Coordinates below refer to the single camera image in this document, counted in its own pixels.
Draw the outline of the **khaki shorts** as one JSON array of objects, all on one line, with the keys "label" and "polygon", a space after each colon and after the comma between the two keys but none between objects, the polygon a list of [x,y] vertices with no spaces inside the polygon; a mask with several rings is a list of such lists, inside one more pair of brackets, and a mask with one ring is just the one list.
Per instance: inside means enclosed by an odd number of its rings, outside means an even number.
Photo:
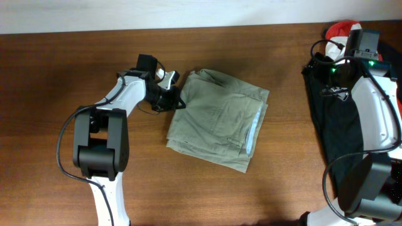
[{"label": "khaki shorts", "polygon": [[209,69],[192,71],[167,147],[245,173],[268,108],[269,90]]}]

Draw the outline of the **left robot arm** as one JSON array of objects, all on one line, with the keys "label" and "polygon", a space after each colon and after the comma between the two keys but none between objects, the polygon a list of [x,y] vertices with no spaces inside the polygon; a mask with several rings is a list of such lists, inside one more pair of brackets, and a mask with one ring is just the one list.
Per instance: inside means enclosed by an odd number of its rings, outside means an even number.
[{"label": "left robot arm", "polygon": [[73,164],[94,196],[99,225],[130,225],[122,188],[129,160],[128,117],[145,100],[157,113],[185,108],[180,75],[167,72],[152,55],[140,54],[136,66],[117,73],[111,91],[74,117]]}]

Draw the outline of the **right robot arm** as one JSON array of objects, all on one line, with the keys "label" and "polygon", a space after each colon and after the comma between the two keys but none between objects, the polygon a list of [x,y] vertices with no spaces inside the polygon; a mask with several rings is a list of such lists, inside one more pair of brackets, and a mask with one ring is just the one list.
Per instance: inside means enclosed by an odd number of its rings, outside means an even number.
[{"label": "right robot arm", "polygon": [[308,104],[335,198],[302,215],[302,225],[401,221],[398,76],[380,59],[379,33],[353,29],[335,55],[311,52],[302,70]]}]

